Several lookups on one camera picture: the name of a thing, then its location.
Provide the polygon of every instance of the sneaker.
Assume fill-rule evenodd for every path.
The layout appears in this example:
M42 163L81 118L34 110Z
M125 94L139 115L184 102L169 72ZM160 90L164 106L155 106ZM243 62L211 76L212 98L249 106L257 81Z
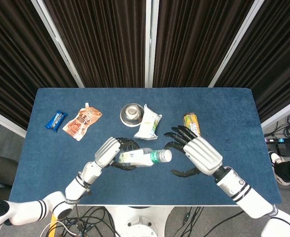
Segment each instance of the sneaker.
M284 162L285 160L283 159L283 157L279 156L278 154L276 154L275 152L269 152L269 156L270 156L270 161L271 161L271 165L272 165L272 169L273 169L273 173L274 176L276 178L276 180L278 181L279 184L283 185L283 186L287 186L290 185L290 182L285 181L284 179L281 179L278 175L275 174L274 172L274 164L279 164Z

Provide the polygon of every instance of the white snack package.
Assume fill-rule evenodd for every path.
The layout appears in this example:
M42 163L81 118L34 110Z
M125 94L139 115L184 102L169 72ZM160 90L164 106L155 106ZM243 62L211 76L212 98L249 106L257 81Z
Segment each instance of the white snack package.
M156 127L161 119L162 115L158 115L144 105L144 115L140 125L139 131L134 135L135 138L144 140L155 140L158 138L155 134Z

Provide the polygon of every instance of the water bottle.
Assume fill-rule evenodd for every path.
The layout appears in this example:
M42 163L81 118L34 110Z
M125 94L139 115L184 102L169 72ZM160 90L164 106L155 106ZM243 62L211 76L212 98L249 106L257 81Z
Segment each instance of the water bottle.
M121 153L119 162L125 165L146 167L155 163L170 162L171 159L172 154L169 150L153 151L151 148L141 148Z

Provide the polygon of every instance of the bottle cap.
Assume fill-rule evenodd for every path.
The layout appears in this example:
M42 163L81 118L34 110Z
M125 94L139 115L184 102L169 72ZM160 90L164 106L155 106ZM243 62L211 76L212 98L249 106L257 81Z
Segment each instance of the bottle cap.
M170 162L173 157L170 150L161 150L160 161L161 162Z

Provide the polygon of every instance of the green bottle label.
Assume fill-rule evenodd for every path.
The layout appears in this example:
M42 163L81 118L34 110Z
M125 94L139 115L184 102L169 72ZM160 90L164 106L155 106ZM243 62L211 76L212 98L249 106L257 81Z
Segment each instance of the green bottle label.
M152 151L150 152L150 159L153 163L159 163L159 158L158 158L158 151Z

